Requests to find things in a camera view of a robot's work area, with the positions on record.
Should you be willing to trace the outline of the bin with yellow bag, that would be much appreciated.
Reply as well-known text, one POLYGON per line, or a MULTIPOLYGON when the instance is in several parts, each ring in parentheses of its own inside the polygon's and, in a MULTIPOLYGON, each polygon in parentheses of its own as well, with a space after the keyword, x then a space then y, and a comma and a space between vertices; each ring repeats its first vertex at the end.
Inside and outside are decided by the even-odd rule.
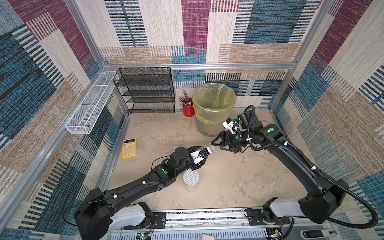
POLYGON ((198 131, 207 137, 215 137, 225 128, 225 122, 237 101, 237 95, 230 87, 208 83, 193 92, 193 107, 198 131))

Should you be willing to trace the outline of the small jar with rice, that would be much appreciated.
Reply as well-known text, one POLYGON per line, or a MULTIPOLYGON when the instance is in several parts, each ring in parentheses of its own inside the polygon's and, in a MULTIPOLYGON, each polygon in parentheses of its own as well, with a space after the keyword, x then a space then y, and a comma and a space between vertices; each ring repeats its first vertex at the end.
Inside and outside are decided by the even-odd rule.
POLYGON ((212 145, 209 145, 208 149, 211 154, 218 153, 221 150, 219 146, 212 146, 212 145))

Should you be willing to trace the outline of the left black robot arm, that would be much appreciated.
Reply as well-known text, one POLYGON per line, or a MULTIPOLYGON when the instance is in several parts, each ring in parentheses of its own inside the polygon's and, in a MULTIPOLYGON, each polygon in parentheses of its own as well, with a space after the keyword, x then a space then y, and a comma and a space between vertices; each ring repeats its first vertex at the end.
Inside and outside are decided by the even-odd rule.
POLYGON ((186 170, 201 168, 211 153, 210 148, 201 146, 179 147, 171 155, 161 157, 161 163, 152 164, 149 173, 131 183, 106 191, 91 190, 74 213, 81 239, 99 240, 115 224, 112 217, 117 212, 173 184, 186 170))

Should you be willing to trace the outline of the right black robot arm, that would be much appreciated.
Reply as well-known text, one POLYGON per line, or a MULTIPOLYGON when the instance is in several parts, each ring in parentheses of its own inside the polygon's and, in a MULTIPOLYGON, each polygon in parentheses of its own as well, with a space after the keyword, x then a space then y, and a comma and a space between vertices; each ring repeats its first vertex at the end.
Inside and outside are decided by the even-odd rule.
POLYGON ((294 144, 275 124, 263 126, 255 114, 255 107, 248 106, 236 119, 224 121, 222 131, 212 145, 221 150, 239 153, 246 147, 253 151, 267 150, 279 159, 301 182, 307 191, 305 197, 293 200, 290 214, 292 217, 306 217, 314 223, 325 221, 355 229, 369 229, 378 224, 379 216, 372 205, 349 190, 349 185, 342 179, 336 181, 321 169, 294 144), (372 219, 365 224, 352 224, 331 218, 331 214, 341 205, 345 195, 365 206, 372 219))

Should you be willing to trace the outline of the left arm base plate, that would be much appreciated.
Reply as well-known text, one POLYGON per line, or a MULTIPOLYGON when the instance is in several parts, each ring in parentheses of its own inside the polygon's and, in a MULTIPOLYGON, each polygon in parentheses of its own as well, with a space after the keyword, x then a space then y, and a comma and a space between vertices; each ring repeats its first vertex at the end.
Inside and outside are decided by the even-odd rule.
POLYGON ((123 230, 157 230, 164 229, 166 226, 167 213, 166 212, 153 212, 149 220, 144 220, 143 224, 138 226, 125 226, 123 230))

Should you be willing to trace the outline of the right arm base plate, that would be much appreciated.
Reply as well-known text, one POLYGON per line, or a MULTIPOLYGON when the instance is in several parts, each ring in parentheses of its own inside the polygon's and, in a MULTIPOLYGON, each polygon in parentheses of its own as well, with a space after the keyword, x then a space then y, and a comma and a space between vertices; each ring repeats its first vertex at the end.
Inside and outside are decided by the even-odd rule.
POLYGON ((269 209, 263 208, 246 208, 243 211, 244 216, 248 219, 250 226, 262 225, 289 225, 291 220, 289 217, 277 217, 269 209))

